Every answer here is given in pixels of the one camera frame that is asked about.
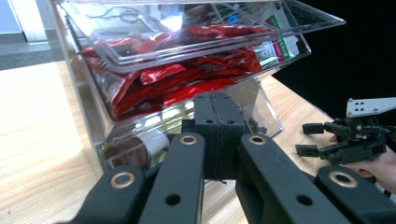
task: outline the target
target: red snack package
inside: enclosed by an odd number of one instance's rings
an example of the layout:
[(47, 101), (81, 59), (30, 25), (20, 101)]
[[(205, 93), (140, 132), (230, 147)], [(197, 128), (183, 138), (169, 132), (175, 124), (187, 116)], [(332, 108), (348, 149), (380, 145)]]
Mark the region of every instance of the red snack package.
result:
[(235, 82), (230, 77), (209, 79), (192, 84), (191, 86), (184, 86), (177, 88), (174, 91), (170, 91), (162, 96), (160, 101), (163, 105), (169, 106), (177, 102), (190, 99), (198, 93), (204, 91), (218, 91), (233, 84), (235, 84)]
[(226, 65), (226, 62), (221, 59), (221, 58), (217, 58), (217, 57), (213, 57), (211, 55), (207, 55), (207, 56), (201, 56), (201, 57), (196, 57), (193, 59), (188, 59), (184, 62), (182, 62), (183, 64), (185, 64), (186, 66), (198, 66), (204, 63), (210, 63), (213, 65), (217, 65), (217, 66), (224, 66)]
[(144, 43), (145, 48), (149, 49), (148, 52), (174, 47), (178, 41), (178, 35), (172, 32), (160, 32), (155, 35), (130, 33), (129, 35)]
[(156, 67), (143, 69), (140, 73), (140, 80), (143, 85), (148, 85), (164, 77), (186, 70), (186, 68), (178, 63), (168, 63)]
[(250, 35), (255, 33), (266, 33), (269, 31), (258, 26), (246, 26), (246, 25), (211, 25), (210, 27), (212, 29), (221, 31), (227, 37)]
[(156, 91), (150, 95), (149, 99), (155, 99), (178, 86), (186, 85), (198, 78), (203, 72), (204, 70), (201, 68), (187, 68), (183, 72), (176, 73), (170, 77), (163, 78), (161, 81), (154, 82), (152, 86), (154, 86)]
[(180, 36), (183, 44), (195, 44), (227, 37), (266, 33), (268, 31), (259, 26), (222, 24), (187, 27), (181, 31)]
[(221, 67), (219, 70), (203, 73), (200, 78), (207, 77), (240, 77), (244, 75), (246, 71), (237, 67)]
[(134, 109), (134, 106), (138, 103), (147, 99), (155, 99), (179, 85), (191, 82), (202, 73), (203, 70), (200, 68), (188, 68), (185, 71), (176, 73), (170, 77), (165, 77), (149, 85), (134, 83), (130, 86), (120, 102), (112, 108), (113, 114), (119, 117), (121, 114)]
[(226, 36), (222, 31), (212, 29), (210, 26), (190, 26), (180, 32), (183, 44), (195, 44), (216, 39), (224, 39)]
[(116, 116), (116, 119), (128, 119), (135, 116), (152, 114), (161, 110), (163, 110), (163, 107), (161, 105), (155, 104), (153, 102), (142, 102), (135, 106), (134, 110)]
[(262, 71), (262, 66), (260, 65), (253, 49), (245, 48), (245, 52), (241, 55), (243, 58), (232, 59), (227, 62), (227, 66), (235, 66), (253, 73), (259, 73)]
[(139, 71), (126, 74), (107, 71), (98, 58), (88, 58), (88, 64), (92, 72), (97, 75), (96, 81), (101, 87), (102, 93), (112, 105), (116, 105), (120, 101), (131, 83), (139, 77)]

